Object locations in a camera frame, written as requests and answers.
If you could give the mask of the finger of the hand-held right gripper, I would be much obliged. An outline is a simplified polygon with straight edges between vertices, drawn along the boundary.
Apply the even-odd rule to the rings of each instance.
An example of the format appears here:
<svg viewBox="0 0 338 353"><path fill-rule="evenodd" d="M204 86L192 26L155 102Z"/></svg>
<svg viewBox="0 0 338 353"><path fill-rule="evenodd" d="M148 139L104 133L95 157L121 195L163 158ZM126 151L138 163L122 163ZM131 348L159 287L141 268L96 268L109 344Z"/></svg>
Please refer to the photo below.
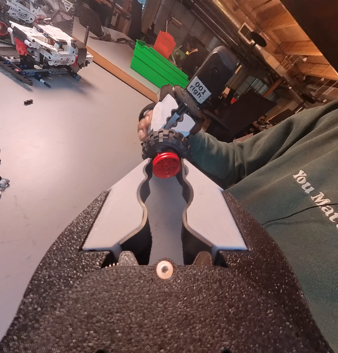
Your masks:
<svg viewBox="0 0 338 353"><path fill-rule="evenodd" d="M152 114L152 131L163 129L167 122L171 119L172 112L178 109L179 105L170 94L158 102Z"/></svg>
<svg viewBox="0 0 338 353"><path fill-rule="evenodd" d="M185 138L189 136L190 131L194 128L196 122L187 113L180 116L177 113L168 120L168 129L181 133Z"/></svg>

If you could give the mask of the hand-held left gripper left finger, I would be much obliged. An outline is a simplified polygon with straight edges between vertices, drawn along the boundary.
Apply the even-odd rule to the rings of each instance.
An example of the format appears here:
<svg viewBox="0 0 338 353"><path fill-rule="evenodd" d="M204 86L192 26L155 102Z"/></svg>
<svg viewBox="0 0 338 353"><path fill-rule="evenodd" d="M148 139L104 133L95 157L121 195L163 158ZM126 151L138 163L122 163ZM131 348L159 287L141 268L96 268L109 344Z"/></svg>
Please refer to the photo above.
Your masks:
<svg viewBox="0 0 338 353"><path fill-rule="evenodd" d="M85 239L84 251L121 253L121 245L143 229L148 212L140 190L148 181L149 165L150 160L144 160L109 189Z"/></svg>

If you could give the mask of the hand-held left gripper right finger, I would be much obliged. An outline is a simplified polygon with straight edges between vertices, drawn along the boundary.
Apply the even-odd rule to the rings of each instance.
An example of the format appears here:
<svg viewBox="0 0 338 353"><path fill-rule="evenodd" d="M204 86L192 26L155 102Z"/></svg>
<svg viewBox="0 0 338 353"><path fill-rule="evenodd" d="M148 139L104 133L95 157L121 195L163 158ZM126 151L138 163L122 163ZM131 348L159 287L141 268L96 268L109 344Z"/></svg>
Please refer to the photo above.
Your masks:
<svg viewBox="0 0 338 353"><path fill-rule="evenodd" d="M189 200L183 221L193 236L211 252L247 250L240 230L223 196L223 189L187 160L182 161L183 184Z"/></svg>

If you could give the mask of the black knobby lego tire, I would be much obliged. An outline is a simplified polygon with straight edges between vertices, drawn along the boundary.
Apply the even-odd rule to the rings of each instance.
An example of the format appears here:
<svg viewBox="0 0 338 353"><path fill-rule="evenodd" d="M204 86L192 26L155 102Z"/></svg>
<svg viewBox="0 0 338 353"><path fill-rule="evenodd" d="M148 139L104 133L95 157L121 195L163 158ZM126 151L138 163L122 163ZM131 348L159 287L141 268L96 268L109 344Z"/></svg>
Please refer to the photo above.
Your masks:
<svg viewBox="0 0 338 353"><path fill-rule="evenodd" d="M142 158L153 160L158 156L165 164L171 160L180 162L183 158L190 161L192 155L188 139L182 133L172 129L151 132L142 143Z"/></svg>

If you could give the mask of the red lego wheel rim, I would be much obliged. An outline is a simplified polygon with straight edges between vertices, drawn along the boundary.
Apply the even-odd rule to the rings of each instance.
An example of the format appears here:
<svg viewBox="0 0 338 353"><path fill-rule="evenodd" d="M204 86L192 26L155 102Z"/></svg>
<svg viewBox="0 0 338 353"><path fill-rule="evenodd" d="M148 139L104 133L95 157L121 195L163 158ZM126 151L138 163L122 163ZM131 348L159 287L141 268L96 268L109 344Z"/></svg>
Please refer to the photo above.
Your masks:
<svg viewBox="0 0 338 353"><path fill-rule="evenodd" d="M181 159L176 152L159 152L152 160L152 172L161 179L174 177L181 170Z"/></svg>

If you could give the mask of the white lego vehicle model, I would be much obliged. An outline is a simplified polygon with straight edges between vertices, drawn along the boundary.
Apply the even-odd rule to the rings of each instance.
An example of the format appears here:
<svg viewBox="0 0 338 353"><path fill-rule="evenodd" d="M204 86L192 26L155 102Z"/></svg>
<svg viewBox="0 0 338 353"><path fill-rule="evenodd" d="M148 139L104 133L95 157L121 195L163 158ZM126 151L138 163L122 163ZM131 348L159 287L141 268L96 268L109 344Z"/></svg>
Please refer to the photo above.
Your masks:
<svg viewBox="0 0 338 353"><path fill-rule="evenodd" d="M78 72L93 62L85 44L58 27L30 28L10 21L7 30L17 55L0 53L0 68L26 85L32 86L34 78L50 88L45 78L61 74L79 81Z"/></svg>

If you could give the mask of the person's right forearm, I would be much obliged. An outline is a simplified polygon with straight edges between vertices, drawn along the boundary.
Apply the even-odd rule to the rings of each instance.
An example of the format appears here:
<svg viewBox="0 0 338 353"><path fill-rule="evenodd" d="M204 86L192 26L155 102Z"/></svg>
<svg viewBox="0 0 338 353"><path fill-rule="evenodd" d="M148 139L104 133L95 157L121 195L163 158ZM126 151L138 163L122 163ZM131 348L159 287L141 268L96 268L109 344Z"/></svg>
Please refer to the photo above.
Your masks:
<svg viewBox="0 0 338 353"><path fill-rule="evenodd" d="M189 135L192 163L226 187L240 182L264 165L263 155L253 138L243 142L220 142L200 130Z"/></svg>

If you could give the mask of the lego set box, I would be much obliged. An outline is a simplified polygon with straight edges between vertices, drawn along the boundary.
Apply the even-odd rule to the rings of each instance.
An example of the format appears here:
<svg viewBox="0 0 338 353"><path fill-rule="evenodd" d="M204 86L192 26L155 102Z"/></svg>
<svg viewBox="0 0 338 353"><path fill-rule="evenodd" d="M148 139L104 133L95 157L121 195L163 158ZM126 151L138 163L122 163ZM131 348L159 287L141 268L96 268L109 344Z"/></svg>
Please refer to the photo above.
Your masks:
<svg viewBox="0 0 338 353"><path fill-rule="evenodd" d="M73 21L76 1L0 0L0 21L22 24L53 24Z"/></svg>

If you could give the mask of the person's right hand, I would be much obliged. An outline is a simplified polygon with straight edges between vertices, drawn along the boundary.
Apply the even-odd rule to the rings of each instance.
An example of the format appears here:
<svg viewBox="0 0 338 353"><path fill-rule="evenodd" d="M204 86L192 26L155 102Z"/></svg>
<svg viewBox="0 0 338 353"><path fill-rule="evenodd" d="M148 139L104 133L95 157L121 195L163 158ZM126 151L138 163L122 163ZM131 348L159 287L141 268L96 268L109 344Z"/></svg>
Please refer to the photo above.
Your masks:
<svg viewBox="0 0 338 353"><path fill-rule="evenodd" d="M148 131L152 122L153 109L155 105L156 103L146 105L139 114L137 131L140 142L144 142L149 134Z"/></svg>

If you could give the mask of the green plastic bin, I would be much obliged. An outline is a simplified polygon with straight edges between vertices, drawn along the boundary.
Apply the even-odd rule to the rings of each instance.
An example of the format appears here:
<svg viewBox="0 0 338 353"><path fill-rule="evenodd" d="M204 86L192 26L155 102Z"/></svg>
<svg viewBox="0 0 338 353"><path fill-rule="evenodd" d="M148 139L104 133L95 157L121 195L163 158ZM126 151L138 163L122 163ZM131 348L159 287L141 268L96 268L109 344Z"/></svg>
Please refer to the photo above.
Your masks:
<svg viewBox="0 0 338 353"><path fill-rule="evenodd" d="M140 40L136 41L130 67L158 88L170 84L184 89L189 82L185 73Z"/></svg>

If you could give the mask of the red plastic bin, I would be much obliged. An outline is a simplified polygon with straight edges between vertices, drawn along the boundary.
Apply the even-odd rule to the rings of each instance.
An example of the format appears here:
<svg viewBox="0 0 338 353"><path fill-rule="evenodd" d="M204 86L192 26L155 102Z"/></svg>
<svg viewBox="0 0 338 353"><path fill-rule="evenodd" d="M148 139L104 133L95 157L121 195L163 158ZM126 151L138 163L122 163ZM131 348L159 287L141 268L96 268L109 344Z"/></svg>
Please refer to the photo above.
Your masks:
<svg viewBox="0 0 338 353"><path fill-rule="evenodd" d="M175 45L176 42L171 34L164 31L159 31L153 49L168 60L174 50Z"/></svg>

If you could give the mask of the person's green sweatshirt torso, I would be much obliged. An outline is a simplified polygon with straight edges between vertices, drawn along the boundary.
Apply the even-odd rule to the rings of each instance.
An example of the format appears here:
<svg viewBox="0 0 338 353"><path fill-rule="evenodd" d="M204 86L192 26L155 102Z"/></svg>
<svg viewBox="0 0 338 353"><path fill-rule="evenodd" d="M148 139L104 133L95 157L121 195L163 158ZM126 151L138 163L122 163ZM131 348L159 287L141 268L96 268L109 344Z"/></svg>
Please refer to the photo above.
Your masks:
<svg viewBox="0 0 338 353"><path fill-rule="evenodd" d="M229 192L273 236L338 352L338 101L229 148Z"/></svg>

